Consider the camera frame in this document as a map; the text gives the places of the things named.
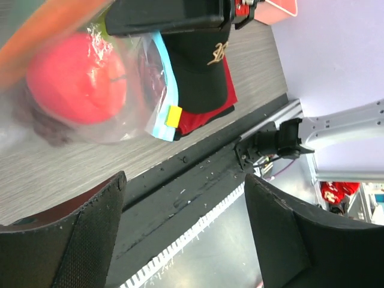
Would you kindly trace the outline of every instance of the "baseball cap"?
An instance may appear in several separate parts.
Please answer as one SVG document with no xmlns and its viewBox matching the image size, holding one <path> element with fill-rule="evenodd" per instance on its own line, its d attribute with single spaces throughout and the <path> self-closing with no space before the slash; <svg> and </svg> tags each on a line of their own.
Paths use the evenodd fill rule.
<svg viewBox="0 0 384 288">
<path fill-rule="evenodd" d="M 233 106 L 237 101 L 235 87 L 230 75 L 227 59 L 224 57 L 224 70 L 226 73 L 227 101 L 219 109 L 212 112 L 193 114 L 187 111 L 182 111 L 179 127 L 176 131 L 174 140 L 179 140 L 181 137 L 189 135 L 195 129 L 198 129 L 213 120 L 224 117 L 235 110 Z"/>
<path fill-rule="evenodd" d="M 226 103 L 223 59 L 229 32 L 230 29 L 163 35 L 178 84 L 179 107 L 184 111 L 208 113 Z"/>
</svg>

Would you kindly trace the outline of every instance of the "red ball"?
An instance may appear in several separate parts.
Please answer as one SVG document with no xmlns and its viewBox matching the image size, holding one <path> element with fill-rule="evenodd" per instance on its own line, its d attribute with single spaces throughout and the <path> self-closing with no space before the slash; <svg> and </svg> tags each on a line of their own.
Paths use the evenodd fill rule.
<svg viewBox="0 0 384 288">
<path fill-rule="evenodd" d="M 46 113 L 72 124 L 116 116 L 127 96 L 124 64 L 113 46 L 80 32 L 35 55 L 26 80 Z"/>
</svg>

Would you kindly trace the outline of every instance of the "red object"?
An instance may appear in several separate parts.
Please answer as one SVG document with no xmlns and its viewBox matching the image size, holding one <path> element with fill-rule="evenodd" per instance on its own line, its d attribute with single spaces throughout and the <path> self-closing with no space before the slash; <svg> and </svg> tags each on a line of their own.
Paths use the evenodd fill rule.
<svg viewBox="0 0 384 288">
<path fill-rule="evenodd" d="M 261 282 L 259 285 L 257 285 L 256 288 L 263 288 L 264 287 L 264 282 Z"/>
<path fill-rule="evenodd" d="M 321 184 L 322 197 L 325 201 L 337 205 L 345 197 L 357 192 L 360 183 L 354 182 L 323 182 Z"/>
<path fill-rule="evenodd" d="M 193 113 L 183 111 L 181 113 L 179 128 L 178 128 L 178 131 L 180 132 L 181 135 L 186 135 L 192 132 L 193 130 L 198 129 L 201 126 L 204 126 L 214 116 L 232 107 L 238 101 L 236 97 L 235 87 L 233 85 L 232 78 L 230 76 L 227 59 L 225 57 L 223 59 L 223 62 L 224 62 L 224 69 L 226 74 L 226 83 L 227 83 L 227 90 L 228 90 L 227 102 L 223 106 L 221 106 L 219 109 L 216 109 L 208 113 L 193 114 Z"/>
<path fill-rule="evenodd" d="M 241 0 L 235 0 L 235 15 L 236 16 L 248 16 L 250 14 L 250 6 L 241 4 Z"/>
<path fill-rule="evenodd" d="M 75 124 L 97 124 L 125 104 L 125 68 L 110 43 L 75 33 L 43 49 L 26 79 L 35 101 L 51 116 Z"/>
</svg>

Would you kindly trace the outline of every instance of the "light blue packaging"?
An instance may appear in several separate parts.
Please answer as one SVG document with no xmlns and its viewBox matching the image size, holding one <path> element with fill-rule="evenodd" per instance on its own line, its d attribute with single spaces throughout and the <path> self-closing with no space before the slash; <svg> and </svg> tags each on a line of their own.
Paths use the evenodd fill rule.
<svg viewBox="0 0 384 288">
<path fill-rule="evenodd" d="M 175 136 L 176 128 L 167 126 L 166 121 L 170 107 L 177 106 L 179 104 L 179 92 L 163 38 L 159 32 L 152 33 L 151 36 L 151 39 L 147 37 L 143 38 L 144 48 L 147 50 L 150 41 L 155 43 L 163 63 L 163 73 L 165 73 L 164 78 L 166 81 L 167 92 L 163 97 L 162 103 L 158 103 L 156 110 L 153 112 L 146 127 L 146 131 L 158 139 L 172 142 Z"/>
</svg>

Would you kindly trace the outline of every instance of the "yellow tag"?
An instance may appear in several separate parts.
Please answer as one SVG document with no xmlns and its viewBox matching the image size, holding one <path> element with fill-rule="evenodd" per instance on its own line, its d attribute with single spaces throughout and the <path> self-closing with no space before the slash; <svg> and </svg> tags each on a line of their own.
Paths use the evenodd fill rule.
<svg viewBox="0 0 384 288">
<path fill-rule="evenodd" d="M 111 36 L 108 35 L 107 33 L 107 28 L 106 28 L 106 15 L 108 13 L 108 9 L 106 9 L 100 16 L 99 18 L 96 20 L 96 23 L 99 25 L 97 28 L 100 30 L 100 34 L 101 34 L 101 37 L 106 40 L 106 41 L 110 41 L 111 39 Z"/>
<path fill-rule="evenodd" d="M 166 125 L 173 128 L 179 127 L 182 109 L 178 106 L 171 106 L 169 108 L 168 118 Z"/>
</svg>

